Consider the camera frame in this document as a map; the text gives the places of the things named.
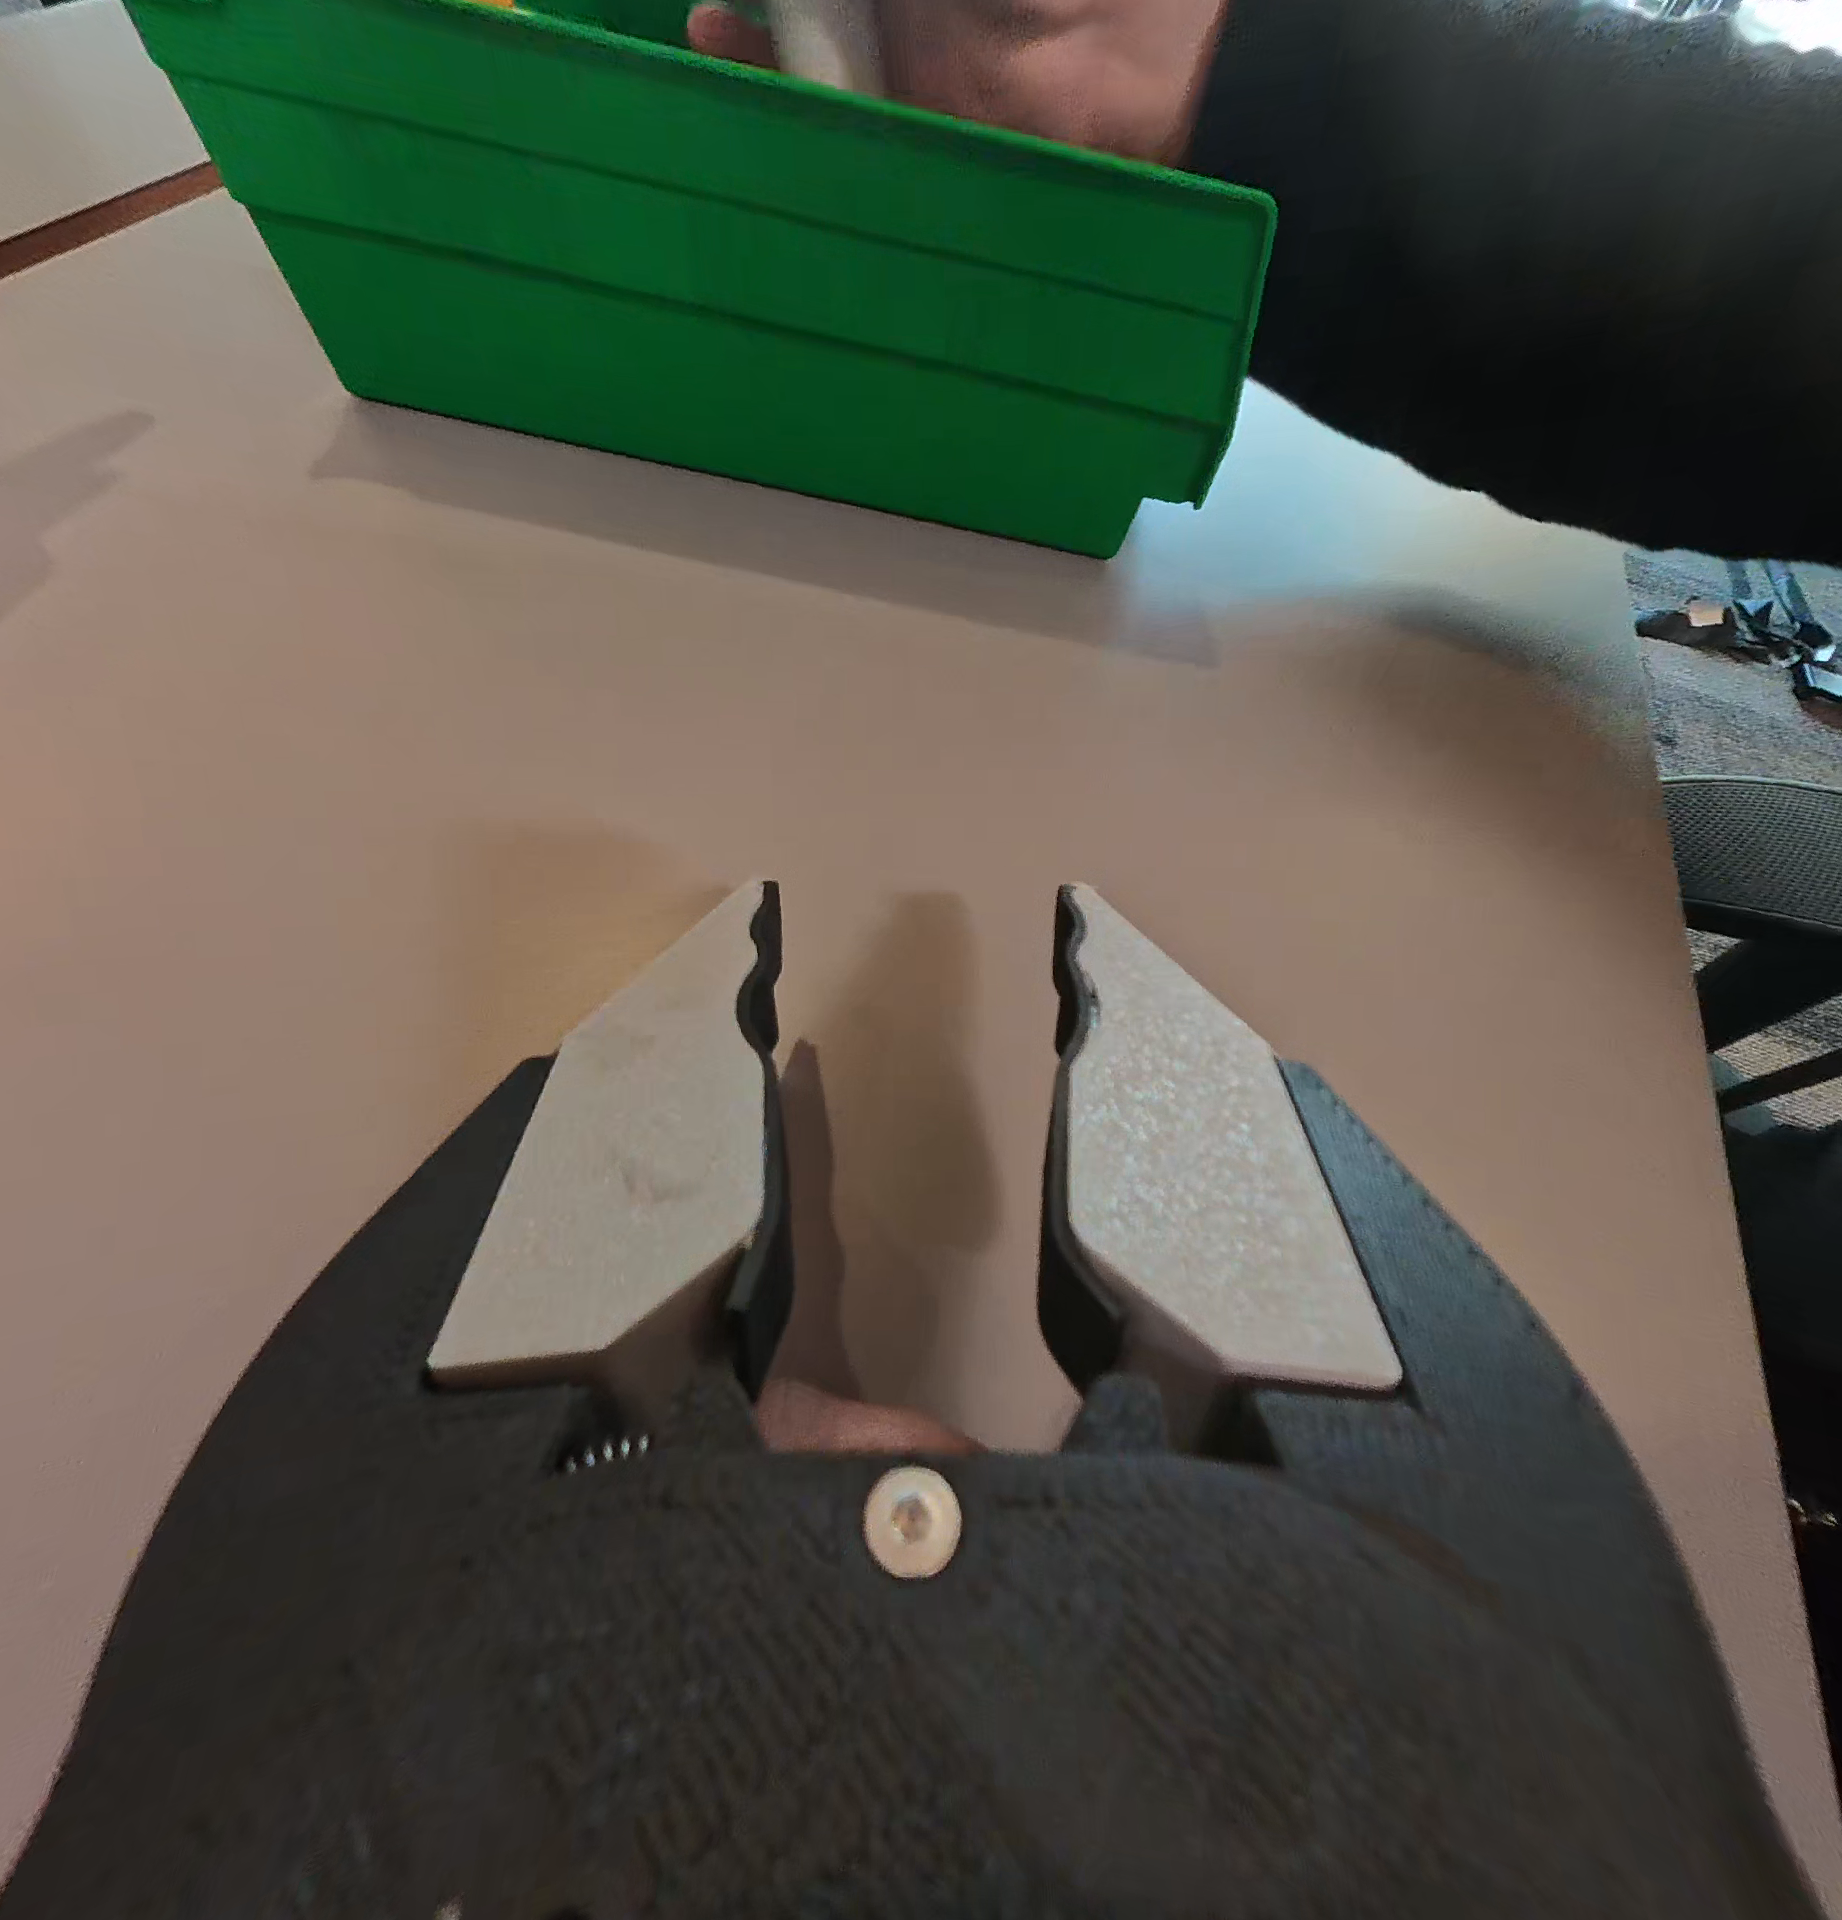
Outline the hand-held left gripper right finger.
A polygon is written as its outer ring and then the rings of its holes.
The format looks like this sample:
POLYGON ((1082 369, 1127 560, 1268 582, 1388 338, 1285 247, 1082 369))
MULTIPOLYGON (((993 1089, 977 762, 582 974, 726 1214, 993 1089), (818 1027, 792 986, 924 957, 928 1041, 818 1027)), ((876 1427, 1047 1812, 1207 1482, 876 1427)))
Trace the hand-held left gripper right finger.
POLYGON ((1256 1390, 1388 1399, 1405 1372, 1279 1053, 1085 882, 1052 897, 1033 1314, 1085 1397, 1154 1393, 1219 1455, 1256 1390))

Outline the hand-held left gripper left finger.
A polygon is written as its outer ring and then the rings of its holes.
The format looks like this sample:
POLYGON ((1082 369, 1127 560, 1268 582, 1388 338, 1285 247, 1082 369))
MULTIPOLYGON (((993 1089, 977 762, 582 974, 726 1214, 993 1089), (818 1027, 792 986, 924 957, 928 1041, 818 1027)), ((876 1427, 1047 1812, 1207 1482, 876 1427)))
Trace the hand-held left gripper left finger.
POLYGON ((427 1352, 435 1390, 582 1387, 630 1427, 756 1402, 792 1301, 782 904, 748 881, 559 1041, 427 1352))

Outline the person's right forearm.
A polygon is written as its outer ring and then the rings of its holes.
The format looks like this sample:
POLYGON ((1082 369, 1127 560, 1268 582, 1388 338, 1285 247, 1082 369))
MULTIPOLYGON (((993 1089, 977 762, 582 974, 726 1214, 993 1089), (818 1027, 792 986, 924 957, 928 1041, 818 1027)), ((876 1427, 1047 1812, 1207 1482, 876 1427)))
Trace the person's right forearm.
POLYGON ((1437 484, 1842 568, 1842 58, 1605 3, 1231 3, 1252 376, 1437 484))

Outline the person's right hand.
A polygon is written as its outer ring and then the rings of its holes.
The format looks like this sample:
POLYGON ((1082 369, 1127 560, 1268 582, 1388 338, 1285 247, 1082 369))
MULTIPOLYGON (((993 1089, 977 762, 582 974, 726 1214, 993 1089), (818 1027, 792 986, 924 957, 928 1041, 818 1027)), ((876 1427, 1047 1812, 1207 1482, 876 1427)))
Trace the person's right hand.
POLYGON ((868 3, 887 94, 1107 156, 1187 161, 1223 3, 868 3))

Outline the green plastic bin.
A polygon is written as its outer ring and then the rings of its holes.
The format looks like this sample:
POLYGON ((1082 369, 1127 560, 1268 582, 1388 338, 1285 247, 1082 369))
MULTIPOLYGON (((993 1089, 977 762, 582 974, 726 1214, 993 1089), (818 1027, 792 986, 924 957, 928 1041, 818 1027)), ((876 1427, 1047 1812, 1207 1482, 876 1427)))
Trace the green plastic bin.
POLYGON ((129 3, 354 399, 1104 560, 1201 504, 1276 207, 684 47, 684 3, 129 3))

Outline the black office chair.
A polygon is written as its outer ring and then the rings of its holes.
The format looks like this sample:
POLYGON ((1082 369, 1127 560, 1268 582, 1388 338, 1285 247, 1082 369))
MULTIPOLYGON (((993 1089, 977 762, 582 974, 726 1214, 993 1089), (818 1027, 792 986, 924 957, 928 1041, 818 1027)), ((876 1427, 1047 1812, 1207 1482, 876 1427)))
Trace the black office chair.
POLYGON ((1723 1127, 1842 1127, 1842 789, 1666 778, 1663 819, 1723 1127))

